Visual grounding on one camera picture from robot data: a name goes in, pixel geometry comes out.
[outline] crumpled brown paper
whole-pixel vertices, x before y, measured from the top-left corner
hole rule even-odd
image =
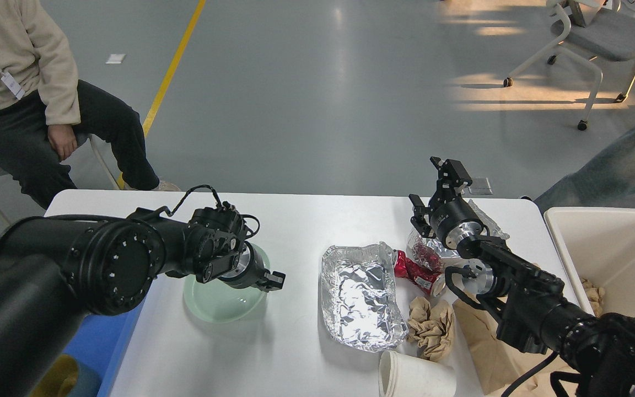
[[[595,287],[594,284],[587,279],[581,278],[580,281],[582,281],[582,288],[584,288],[594,315],[600,317],[604,313],[604,295],[607,292],[603,287]]]
[[[487,397],[498,397],[522,374],[539,364],[546,355],[522,353],[496,339],[497,323],[487,312],[469,307],[458,300],[454,313],[477,369],[479,382]],[[524,382],[512,397],[555,397],[550,386],[550,373],[575,372],[559,357]],[[562,382],[568,395],[574,395],[575,385]]]
[[[449,302],[441,299],[431,308],[425,297],[416,297],[409,307],[408,341],[424,347],[422,359],[438,362],[447,357],[454,341],[454,311]]]

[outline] paper cup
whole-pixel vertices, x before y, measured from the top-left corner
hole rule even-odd
[[[454,370],[446,365],[392,350],[381,354],[381,397],[453,397],[456,388]]]

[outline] yellow floor line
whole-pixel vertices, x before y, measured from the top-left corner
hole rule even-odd
[[[153,121],[156,119],[156,113],[158,113],[159,108],[161,107],[161,103],[163,103],[163,98],[166,96],[166,91],[168,90],[169,85],[171,85],[171,81],[173,81],[173,76],[176,73],[176,69],[178,68],[178,64],[183,57],[183,53],[185,52],[185,48],[187,47],[187,42],[190,41],[190,37],[192,36],[192,31],[195,29],[197,25],[197,20],[202,13],[202,8],[205,7],[205,0],[199,0],[197,2],[197,7],[195,8],[195,12],[192,13],[192,18],[190,22],[187,24],[186,31],[183,34],[183,38],[181,42],[178,44],[178,49],[176,50],[175,55],[173,56],[173,60],[171,64],[168,66],[168,70],[166,71],[166,76],[163,78],[161,82],[161,86],[158,88],[158,92],[156,92],[156,97],[153,99],[153,103],[151,104],[151,109],[148,110],[146,114],[146,119],[143,121],[143,135],[144,137],[148,136],[148,132],[151,130],[151,125]],[[119,185],[119,188],[123,189],[124,180],[122,179],[122,175],[119,174],[119,177],[116,178],[116,184]]]

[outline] jeans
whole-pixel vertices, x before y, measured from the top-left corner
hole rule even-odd
[[[93,133],[111,143],[117,166],[129,186],[156,188],[159,179],[146,160],[139,114],[85,81],[78,82],[78,102],[82,122],[73,126],[73,132]],[[22,193],[48,208],[56,194],[76,186],[68,174],[70,166],[60,164],[48,143],[45,109],[38,92],[34,92],[0,110],[0,168],[18,181]]]
[[[635,127],[534,202],[544,213],[551,207],[604,206],[628,194],[635,194]]]

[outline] gray floor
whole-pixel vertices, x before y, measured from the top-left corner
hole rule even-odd
[[[197,4],[42,3],[80,77],[142,118]],[[591,76],[570,60],[539,62],[501,88],[551,39],[542,5],[207,0],[148,136],[149,160],[181,188],[406,196],[433,193],[437,155],[489,178],[491,197],[537,196],[635,125],[635,86],[610,103],[630,63],[598,61],[605,80],[584,132],[575,125]],[[105,65],[110,53],[127,57]],[[69,163],[79,188],[108,188],[87,146]],[[7,176],[0,206],[14,219],[43,213]],[[635,207],[635,196],[615,206]]]

